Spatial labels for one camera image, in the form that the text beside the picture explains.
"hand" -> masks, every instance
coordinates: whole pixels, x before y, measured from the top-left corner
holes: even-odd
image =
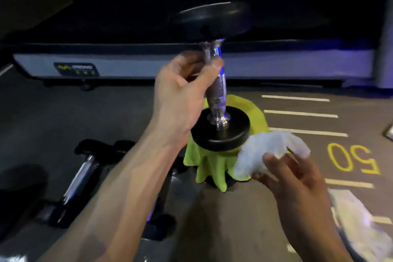
[[[224,61],[214,57],[205,64],[204,55],[186,51],[162,67],[155,84],[152,126],[169,142],[184,147],[189,131],[203,109],[206,89],[217,78]]]
[[[310,157],[296,160],[288,154],[277,159],[265,153],[263,162],[277,180],[267,174],[254,174],[253,179],[273,193],[282,229],[303,262],[352,261],[338,234],[317,165]]]

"green towel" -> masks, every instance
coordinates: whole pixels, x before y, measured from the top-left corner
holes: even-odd
[[[236,107],[243,110],[250,119],[250,135],[255,135],[261,132],[268,132],[268,124],[262,111],[254,105],[252,101],[246,100],[235,95],[227,95],[226,103],[228,106]],[[208,108],[208,101],[205,99],[204,109]],[[250,176],[246,178],[236,178],[233,175],[233,167],[237,161],[237,154],[240,149],[235,149],[225,152],[215,152],[199,147],[190,135],[187,143],[187,149],[184,156],[184,165],[198,166],[196,172],[196,182],[202,183],[210,175],[213,178],[215,185],[222,191],[226,192],[227,185],[225,183],[225,171],[239,181],[247,181]]]

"forearm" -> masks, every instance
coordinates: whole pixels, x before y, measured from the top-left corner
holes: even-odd
[[[130,261],[180,150],[151,127],[42,261]]]

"gray rubber floor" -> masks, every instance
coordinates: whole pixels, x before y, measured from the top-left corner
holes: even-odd
[[[347,134],[347,137],[299,133],[325,178],[362,186],[329,185],[349,189],[375,216],[393,218],[390,191],[393,187],[393,142],[382,136],[393,119],[389,98],[337,93],[332,89],[229,87],[229,92],[250,99],[266,113],[272,128]],[[12,68],[0,77],[0,172],[23,163],[42,165],[50,175],[47,198],[59,199],[81,165],[73,149],[83,139],[106,143],[119,139],[138,140],[152,113],[153,87],[99,87],[82,92],[78,87],[44,88],[27,80]],[[329,101],[302,101],[266,98],[262,95],[325,98]],[[337,115],[338,118],[284,115],[277,111]],[[340,146],[348,152],[348,162]],[[351,146],[362,163],[351,154]],[[279,225],[275,201],[261,184],[237,183],[227,193],[196,184],[195,172],[173,178],[165,210],[178,220],[173,237],[164,242],[142,240],[135,261],[257,262],[300,261],[287,249]],[[390,236],[393,226],[380,225]],[[24,227],[0,245],[0,255],[25,254],[29,261],[57,240],[63,230],[38,224]]]

